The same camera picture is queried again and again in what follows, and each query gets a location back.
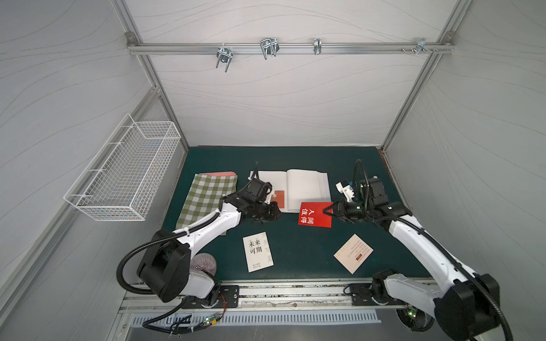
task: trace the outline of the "checkered cloth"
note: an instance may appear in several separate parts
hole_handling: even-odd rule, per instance
[[[195,174],[192,186],[176,222],[176,228],[182,229],[206,216],[220,204],[220,198],[235,192],[237,175],[210,176]]]

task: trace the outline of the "aluminum rail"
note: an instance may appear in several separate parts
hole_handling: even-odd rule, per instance
[[[413,278],[423,284],[435,284],[431,278]],[[314,309],[396,309],[393,306],[353,306],[351,296],[344,293],[352,283],[371,283],[371,278],[342,279],[290,279],[290,280],[228,280],[226,285],[239,286],[239,306],[232,311],[259,310],[314,310]],[[144,284],[136,288],[147,289]],[[164,313],[173,309],[177,300],[162,302],[155,295],[138,295],[127,292],[118,313]]]
[[[453,42],[455,31],[459,27],[459,24],[461,24],[462,18],[465,16],[471,2],[472,0],[459,0],[457,4],[455,4],[455,7],[453,8],[453,11],[449,16],[446,25],[444,26],[442,32],[440,33],[440,36],[438,37],[438,41],[446,44],[451,44]],[[383,152],[386,152],[390,145],[393,143],[396,133],[402,126],[402,122],[411,111],[413,104],[415,104],[417,98],[419,97],[419,94],[421,93],[421,90],[425,86],[426,82],[429,80],[441,57],[442,55],[440,54],[431,55],[426,60],[423,68],[421,69],[421,72],[419,73],[419,76],[417,77],[411,91],[409,92],[408,97],[406,98],[406,101],[402,105],[402,108],[394,119],[393,125],[390,127],[390,130],[387,133],[387,137],[385,138],[385,141],[381,146],[381,150]]]
[[[312,43],[279,43],[278,55],[314,55]],[[414,54],[418,43],[322,43],[322,55],[385,55],[408,53]],[[127,46],[131,55],[216,55],[218,48],[225,47],[234,55],[261,55],[262,48],[256,43],[232,44],[135,44]],[[441,43],[425,43],[429,52],[423,54],[452,53],[455,45]]]

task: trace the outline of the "white book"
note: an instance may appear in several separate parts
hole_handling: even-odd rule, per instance
[[[266,200],[275,198],[279,192],[284,192],[284,205],[279,203],[279,209],[284,213],[299,213],[302,202],[331,202],[328,173],[303,169],[282,171],[258,171],[260,180],[269,182],[273,191]]]
[[[273,258],[271,257],[271,250],[269,249],[268,236],[265,232],[243,237],[242,242],[245,246],[248,272],[273,266]]]
[[[362,265],[362,263],[373,252],[373,249],[366,244],[359,236],[353,235],[343,244],[334,257],[349,270],[351,274]]]

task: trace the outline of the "white wire basket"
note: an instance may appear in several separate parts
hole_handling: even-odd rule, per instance
[[[132,117],[130,122],[118,125],[109,140],[116,133],[121,139],[105,143],[64,196],[95,220],[144,220],[180,140],[173,122],[135,122]],[[112,145],[102,165],[91,169]],[[91,180],[85,180],[90,172]]]

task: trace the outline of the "black cable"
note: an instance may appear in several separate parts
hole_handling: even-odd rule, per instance
[[[144,321],[142,323],[142,327],[146,328],[146,329],[150,329],[150,330],[155,330],[157,332],[163,332],[163,333],[172,333],[173,330],[172,329],[167,329],[167,328],[161,328],[161,327],[158,327],[158,326],[152,326],[151,324],[154,323],[154,322],[157,322],[159,320],[162,320],[168,316],[171,316],[173,315],[174,313],[176,313],[180,308],[182,308],[182,306],[184,305],[184,303],[186,303],[186,301],[188,300],[188,296],[185,296],[184,298],[182,298],[182,301],[180,302],[180,304],[176,307],[174,307],[172,310],[166,312],[165,314],[163,315],[160,315],[158,317],[155,317],[153,319],[150,319],[150,320],[147,320],[147,321]]]
[[[184,318],[181,318],[180,320],[178,320],[177,322],[173,323],[171,325],[171,330],[177,330],[181,324],[190,324],[191,323],[191,319],[192,319],[192,316],[191,315],[188,315]]]
[[[384,216],[376,219],[371,219],[373,223],[381,222],[383,220],[397,220],[399,222],[402,222],[409,227],[413,228],[415,231],[419,232],[423,237],[425,237],[427,240],[429,240],[448,260],[453,266],[462,273],[463,276],[465,276],[470,283],[472,283],[478,291],[485,297],[485,299],[489,302],[493,310],[497,313],[498,319],[501,322],[502,331],[505,334],[505,340],[506,341],[513,341],[512,331],[510,329],[510,326],[508,325],[508,321],[506,320],[505,315],[503,314],[501,308],[498,306],[495,299],[489,294],[489,292],[474,278],[474,276],[470,275],[468,271],[465,270],[465,268],[462,266],[461,263],[459,263],[453,256],[451,256],[451,253],[449,253],[440,243],[436,241],[431,235],[429,235],[425,229],[420,228],[409,221],[396,217],[396,216]]]
[[[205,226],[209,225],[214,220],[216,220],[216,218],[218,218],[219,215],[220,215],[220,213],[216,212],[214,214],[214,216],[212,216],[209,220],[207,220],[207,221],[205,221],[205,222],[203,222],[203,223],[201,223],[201,224],[199,224],[197,226],[194,226],[194,227],[190,228],[189,232],[193,233],[193,232],[195,232],[197,230],[200,230],[200,229],[204,228]],[[133,294],[154,295],[155,293],[150,289],[135,288],[134,286],[130,285],[129,283],[127,283],[125,281],[125,279],[123,278],[123,268],[125,267],[125,264],[127,264],[129,259],[131,259],[134,255],[136,255],[137,253],[139,253],[141,251],[144,251],[145,249],[149,248],[152,245],[163,243],[163,242],[168,242],[168,241],[171,241],[171,240],[175,240],[175,239],[183,237],[185,235],[186,235],[186,232],[182,231],[182,232],[179,232],[177,234],[172,234],[172,235],[167,236],[167,237],[163,237],[163,238],[151,241],[151,242],[144,243],[141,246],[138,246],[135,249],[133,249],[131,252],[126,254],[125,257],[123,257],[121,259],[120,263],[117,265],[117,269],[116,269],[117,282],[120,284],[120,286],[122,288],[124,288],[125,290],[127,290],[129,292],[132,292]]]
[[[244,185],[243,188],[238,190],[236,193],[240,194],[242,191],[244,191],[250,185],[250,183],[252,182],[252,179],[254,179],[254,176],[256,176],[256,179],[260,180],[260,178],[258,176],[258,162],[257,161],[254,164],[254,170],[252,171],[252,175],[250,175],[250,179],[248,180],[246,185]]]
[[[362,195],[362,187],[359,183],[357,183],[357,166],[360,166],[360,170],[362,171],[362,174],[364,175],[364,180],[366,181],[366,189],[365,189],[365,195],[363,197]],[[368,174],[366,173],[366,169],[364,168],[364,164],[362,163],[362,160],[357,159],[357,161],[354,163],[353,168],[353,188],[355,192],[355,201],[363,201],[364,202],[364,213],[367,214],[367,208],[368,208],[368,199],[370,197],[370,181],[368,180]]]

